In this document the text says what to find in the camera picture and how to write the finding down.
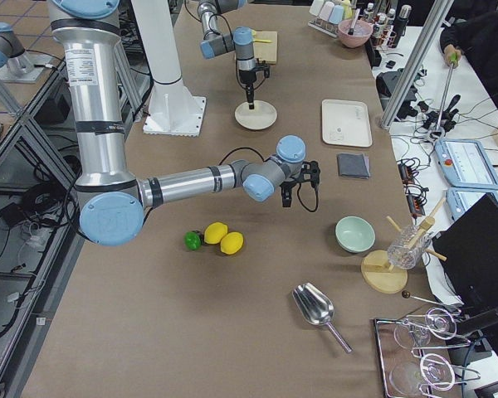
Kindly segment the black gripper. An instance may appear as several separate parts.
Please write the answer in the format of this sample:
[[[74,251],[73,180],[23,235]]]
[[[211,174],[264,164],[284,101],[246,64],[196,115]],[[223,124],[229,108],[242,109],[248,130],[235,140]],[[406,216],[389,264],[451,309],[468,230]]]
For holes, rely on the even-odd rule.
[[[254,84],[256,83],[257,77],[257,67],[253,67],[249,70],[238,69],[237,78],[240,86],[245,89],[246,99],[249,109],[255,109],[254,105]]]
[[[303,168],[301,168],[297,173],[288,177],[281,185],[281,200],[282,206],[284,208],[291,207],[292,203],[292,190],[299,183],[299,179],[302,178]]]

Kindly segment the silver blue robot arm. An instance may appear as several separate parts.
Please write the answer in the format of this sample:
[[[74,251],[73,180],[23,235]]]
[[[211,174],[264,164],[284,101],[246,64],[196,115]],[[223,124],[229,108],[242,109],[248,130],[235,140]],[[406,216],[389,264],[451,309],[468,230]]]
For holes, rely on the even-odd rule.
[[[202,193],[243,187],[252,199],[265,201],[300,173],[305,144],[288,135],[262,163],[237,160],[138,179],[125,160],[115,67],[115,48],[120,43],[118,3],[50,1],[47,6],[52,33],[65,50],[82,165],[75,184],[79,222],[91,241],[124,244],[140,232],[146,208]],[[136,1],[133,9],[154,80],[147,131],[197,135],[205,99],[191,95],[183,84],[167,3]]]
[[[269,65],[261,63],[254,54],[252,30],[249,27],[238,27],[234,32],[222,33],[217,19],[227,12],[242,8],[247,2],[236,0],[198,2],[197,14],[203,28],[203,40],[200,48],[205,59],[235,52],[237,61],[237,78],[246,92],[249,109],[255,109],[254,84],[259,71],[264,77],[269,76]]]

